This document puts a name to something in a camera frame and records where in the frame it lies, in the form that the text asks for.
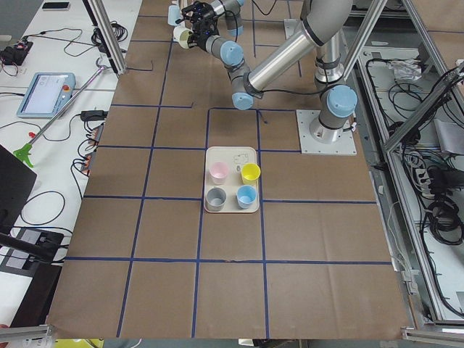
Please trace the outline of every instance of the beige tray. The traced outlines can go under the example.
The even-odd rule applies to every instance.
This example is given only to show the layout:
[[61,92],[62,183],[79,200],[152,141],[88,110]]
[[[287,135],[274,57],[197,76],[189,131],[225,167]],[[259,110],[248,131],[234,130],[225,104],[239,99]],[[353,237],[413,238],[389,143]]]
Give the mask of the beige tray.
[[[223,185],[216,185],[210,177],[210,164],[214,162],[225,162],[229,166],[229,175]],[[256,212],[260,208],[260,190],[259,184],[256,182],[257,198],[248,209],[242,209],[237,202],[237,190],[244,185],[241,181],[241,168],[246,163],[256,163],[256,151],[252,147],[232,147],[232,146],[214,146],[206,151],[206,162],[204,171],[204,197],[207,192],[213,187],[221,187],[227,193],[224,208],[219,212],[211,212],[207,209],[207,204],[204,202],[204,209],[211,213],[251,213]]]

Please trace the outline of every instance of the robotic arm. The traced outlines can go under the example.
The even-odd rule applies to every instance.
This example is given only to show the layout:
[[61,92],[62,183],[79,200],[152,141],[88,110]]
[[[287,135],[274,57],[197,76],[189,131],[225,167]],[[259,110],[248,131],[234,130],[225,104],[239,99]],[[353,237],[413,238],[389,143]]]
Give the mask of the robotic arm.
[[192,24],[187,46],[198,46],[222,60],[231,80],[233,104],[240,110],[252,108],[254,98],[262,98],[266,86],[304,55],[317,49],[316,82],[331,87],[321,92],[323,110],[311,125],[311,131],[320,142],[336,141],[357,103],[352,89],[337,85],[344,74],[339,31],[351,12],[353,0],[305,0],[301,22],[294,34],[253,70],[245,62],[241,47],[219,36],[217,28],[219,17],[225,15],[229,33],[240,34],[243,4],[244,0],[214,0],[211,4],[195,1],[183,9],[183,19],[178,23],[188,20]]

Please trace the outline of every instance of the pink cup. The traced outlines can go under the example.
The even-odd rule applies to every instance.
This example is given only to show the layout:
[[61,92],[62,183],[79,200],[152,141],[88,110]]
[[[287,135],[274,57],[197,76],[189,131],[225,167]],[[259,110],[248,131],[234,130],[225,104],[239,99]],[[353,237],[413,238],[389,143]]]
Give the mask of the pink cup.
[[223,185],[229,174],[229,166],[224,162],[214,162],[210,166],[211,180],[216,185]]

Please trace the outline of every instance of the tablet screen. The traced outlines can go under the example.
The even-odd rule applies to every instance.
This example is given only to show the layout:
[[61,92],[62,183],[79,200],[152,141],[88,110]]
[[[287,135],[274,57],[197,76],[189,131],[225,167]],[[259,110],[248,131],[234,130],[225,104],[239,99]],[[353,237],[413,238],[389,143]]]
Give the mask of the tablet screen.
[[31,114],[52,113],[67,77],[68,75],[37,75],[21,111]]

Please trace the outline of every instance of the smartphone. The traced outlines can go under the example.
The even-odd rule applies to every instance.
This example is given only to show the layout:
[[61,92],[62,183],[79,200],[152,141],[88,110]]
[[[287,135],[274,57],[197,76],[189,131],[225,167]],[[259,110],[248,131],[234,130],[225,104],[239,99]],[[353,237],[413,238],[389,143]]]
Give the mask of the smartphone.
[[68,1],[62,2],[45,2],[42,6],[43,11],[67,11],[70,9],[71,3]]

